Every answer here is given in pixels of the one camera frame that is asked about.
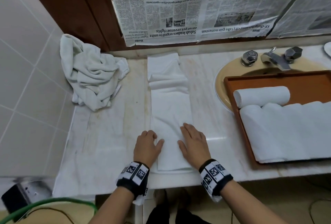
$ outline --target sink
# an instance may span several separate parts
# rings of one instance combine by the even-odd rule
[[[264,64],[261,61],[262,53],[259,53],[259,58],[251,67],[245,67],[241,63],[241,57],[234,59],[225,66],[223,66],[215,77],[215,91],[219,99],[225,105],[227,109],[232,111],[229,97],[227,96],[224,86],[224,78],[231,76],[255,76],[266,74],[277,74],[282,71],[278,68],[274,68],[268,64]],[[290,64],[292,70],[286,71],[287,73],[303,72],[303,71],[323,71],[327,70],[323,65],[308,60],[305,57],[300,57]]]

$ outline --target human hand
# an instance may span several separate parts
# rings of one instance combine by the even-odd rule
[[[154,145],[154,140],[158,136],[152,130],[143,131],[138,136],[136,146],[133,151],[133,161],[138,161],[146,164],[149,168],[153,165],[159,156],[164,140],[159,140],[158,144]]]
[[[179,140],[179,148],[191,166],[199,170],[207,160],[211,159],[206,137],[194,126],[186,123],[180,127],[180,130],[185,138],[186,146]]]

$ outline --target wooden tray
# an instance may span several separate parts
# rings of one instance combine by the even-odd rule
[[[249,159],[253,168],[262,168],[271,163],[259,163],[255,160],[245,127],[240,117],[239,108],[233,96],[238,89],[286,86],[291,94],[287,104],[307,104],[314,101],[326,103],[331,101],[331,71],[311,71],[297,73],[280,73],[257,76],[225,77],[224,85],[230,99],[235,118],[242,134]]]

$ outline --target foot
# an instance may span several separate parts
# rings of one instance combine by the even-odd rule
[[[156,205],[168,203],[167,192],[165,189],[156,189],[154,191],[153,196],[154,196],[154,201],[155,201]]]
[[[188,194],[186,189],[182,188],[179,193],[179,204],[178,209],[187,209],[191,204],[191,196]]]

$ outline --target faucet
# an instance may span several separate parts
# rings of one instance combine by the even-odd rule
[[[272,65],[279,68],[281,71],[289,71],[291,70],[291,67],[287,63],[284,57],[277,55],[276,53],[273,53],[273,51],[276,49],[276,47],[273,47],[271,51],[265,52],[261,56],[261,61],[263,63],[271,63]]]

